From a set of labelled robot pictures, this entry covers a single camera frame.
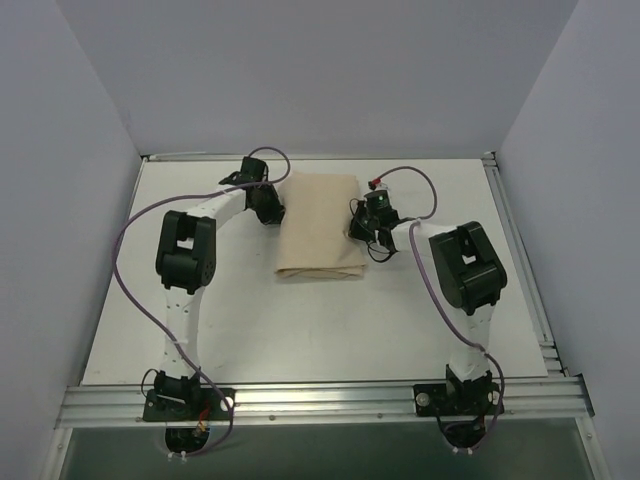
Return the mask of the beige cloth kit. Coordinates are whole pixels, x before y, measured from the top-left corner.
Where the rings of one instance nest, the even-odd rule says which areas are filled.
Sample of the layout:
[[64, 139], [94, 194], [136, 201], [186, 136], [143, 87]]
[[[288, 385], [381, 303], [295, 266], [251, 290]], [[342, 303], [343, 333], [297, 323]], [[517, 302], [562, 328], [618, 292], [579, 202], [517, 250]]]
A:
[[279, 189], [285, 206], [276, 274], [281, 278], [355, 279], [367, 261], [347, 234], [350, 202], [360, 195], [355, 176], [295, 172]]

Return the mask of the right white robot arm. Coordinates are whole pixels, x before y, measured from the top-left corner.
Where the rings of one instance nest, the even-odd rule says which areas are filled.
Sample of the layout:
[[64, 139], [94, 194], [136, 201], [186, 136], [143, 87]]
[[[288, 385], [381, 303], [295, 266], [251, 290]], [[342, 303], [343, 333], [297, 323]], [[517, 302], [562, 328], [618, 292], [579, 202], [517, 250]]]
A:
[[490, 323], [506, 270], [484, 227], [477, 221], [445, 226], [402, 218], [386, 190], [367, 193], [350, 203], [348, 235], [388, 257], [413, 255], [438, 313], [451, 331], [444, 400], [455, 412], [469, 411], [480, 400], [477, 383], [491, 379], [488, 347]]

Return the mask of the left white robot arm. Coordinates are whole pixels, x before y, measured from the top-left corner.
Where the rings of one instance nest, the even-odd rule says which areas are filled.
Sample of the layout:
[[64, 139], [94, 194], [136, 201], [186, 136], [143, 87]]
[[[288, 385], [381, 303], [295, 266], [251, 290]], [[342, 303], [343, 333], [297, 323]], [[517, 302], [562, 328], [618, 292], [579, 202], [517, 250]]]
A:
[[279, 225], [285, 216], [267, 163], [253, 153], [242, 159], [239, 170], [219, 181], [215, 193], [185, 211], [166, 212], [155, 261], [171, 336], [154, 392], [179, 419], [194, 417], [203, 402], [198, 325], [204, 290], [216, 272], [218, 230], [246, 210], [263, 225]]

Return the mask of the back aluminium rail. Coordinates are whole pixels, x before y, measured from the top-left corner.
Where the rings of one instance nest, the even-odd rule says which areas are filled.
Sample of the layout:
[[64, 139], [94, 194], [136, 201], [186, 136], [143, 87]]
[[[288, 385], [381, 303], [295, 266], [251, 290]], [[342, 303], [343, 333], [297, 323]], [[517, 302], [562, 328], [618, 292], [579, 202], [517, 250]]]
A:
[[[440, 155], [429, 153], [418, 154], [372, 154], [372, 153], [287, 153], [291, 161], [315, 160], [463, 160], [479, 159], [481, 161], [496, 162], [495, 151], [482, 154]], [[178, 161], [232, 161], [243, 157], [242, 153], [208, 153], [208, 152], [172, 152], [145, 154], [142, 158], [149, 162], [178, 162]]]

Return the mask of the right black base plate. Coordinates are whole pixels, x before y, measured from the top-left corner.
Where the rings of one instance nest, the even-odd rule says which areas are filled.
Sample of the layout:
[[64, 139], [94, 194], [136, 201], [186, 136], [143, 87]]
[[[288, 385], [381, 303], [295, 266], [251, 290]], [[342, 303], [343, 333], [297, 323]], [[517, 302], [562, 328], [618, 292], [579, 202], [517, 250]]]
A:
[[414, 384], [413, 396], [418, 417], [476, 417], [504, 413], [504, 406], [497, 404], [498, 385], [465, 382]]

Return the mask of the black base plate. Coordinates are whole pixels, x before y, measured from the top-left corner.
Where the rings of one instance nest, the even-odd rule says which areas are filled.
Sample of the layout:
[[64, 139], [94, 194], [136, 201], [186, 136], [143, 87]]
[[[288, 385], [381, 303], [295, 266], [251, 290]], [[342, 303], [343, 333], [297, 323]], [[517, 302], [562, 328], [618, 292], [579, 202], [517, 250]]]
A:
[[497, 404], [498, 385], [465, 382], [414, 384], [413, 396], [418, 417], [476, 417], [504, 413], [504, 406]]
[[144, 422], [228, 421], [230, 412], [212, 388], [200, 388], [194, 395], [170, 395], [161, 390], [147, 392], [142, 420]]

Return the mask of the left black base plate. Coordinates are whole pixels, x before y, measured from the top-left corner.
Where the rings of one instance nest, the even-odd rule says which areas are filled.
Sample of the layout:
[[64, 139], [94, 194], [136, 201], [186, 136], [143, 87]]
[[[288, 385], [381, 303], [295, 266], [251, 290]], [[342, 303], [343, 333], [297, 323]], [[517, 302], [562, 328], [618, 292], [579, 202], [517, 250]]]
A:
[[142, 420], [144, 422], [228, 421], [230, 412], [212, 388], [200, 388], [194, 395], [170, 395], [161, 390], [147, 392]]

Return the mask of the front aluminium rail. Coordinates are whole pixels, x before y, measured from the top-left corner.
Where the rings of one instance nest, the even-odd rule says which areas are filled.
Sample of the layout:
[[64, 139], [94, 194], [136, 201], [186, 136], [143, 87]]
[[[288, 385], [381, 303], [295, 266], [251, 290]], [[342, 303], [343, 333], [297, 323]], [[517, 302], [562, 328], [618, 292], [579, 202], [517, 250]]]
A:
[[[236, 427], [435, 422], [416, 414], [415, 381], [236, 384]], [[137, 385], [69, 388], [57, 428], [194, 427], [196, 421], [146, 422]], [[509, 379], [501, 420], [589, 418], [594, 414], [579, 377]]]

